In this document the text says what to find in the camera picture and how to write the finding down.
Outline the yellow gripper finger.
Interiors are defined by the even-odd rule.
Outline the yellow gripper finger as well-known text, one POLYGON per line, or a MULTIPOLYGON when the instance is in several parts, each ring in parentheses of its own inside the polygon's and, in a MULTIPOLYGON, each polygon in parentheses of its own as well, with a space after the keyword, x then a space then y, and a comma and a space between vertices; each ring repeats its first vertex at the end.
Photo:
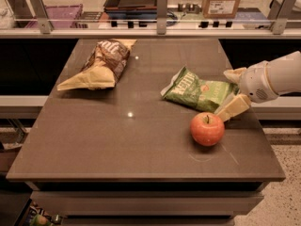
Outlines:
POLYGON ((225 70, 224 75, 230 82, 238 84, 242 74, 246 71, 246 67, 234 69, 234 70, 225 70))
POLYGON ((221 104, 221 106, 216 109, 214 114, 222 121, 228 121, 229 119, 247 111, 250 106, 251 101, 246 95, 235 95, 231 93, 221 104))

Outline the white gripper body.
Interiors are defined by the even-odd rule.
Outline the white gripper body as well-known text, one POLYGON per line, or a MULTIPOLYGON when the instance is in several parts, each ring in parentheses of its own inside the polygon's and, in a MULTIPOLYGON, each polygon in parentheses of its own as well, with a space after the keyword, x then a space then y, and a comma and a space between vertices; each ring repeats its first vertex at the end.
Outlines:
POLYGON ((240 76, 240 91, 254 103, 264 103, 278 97, 268 79, 268 65, 268 61, 262 61, 248 67, 240 76))

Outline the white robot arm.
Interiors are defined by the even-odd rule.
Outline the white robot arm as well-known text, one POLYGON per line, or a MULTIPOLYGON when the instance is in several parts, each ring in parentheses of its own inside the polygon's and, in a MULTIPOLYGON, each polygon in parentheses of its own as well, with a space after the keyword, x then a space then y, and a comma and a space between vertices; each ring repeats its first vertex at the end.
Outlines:
POLYGON ((301 53, 299 51, 235 70, 224 75, 238 86, 214 112, 222 121, 244 113, 252 103, 265 103, 280 95, 301 91, 301 53))

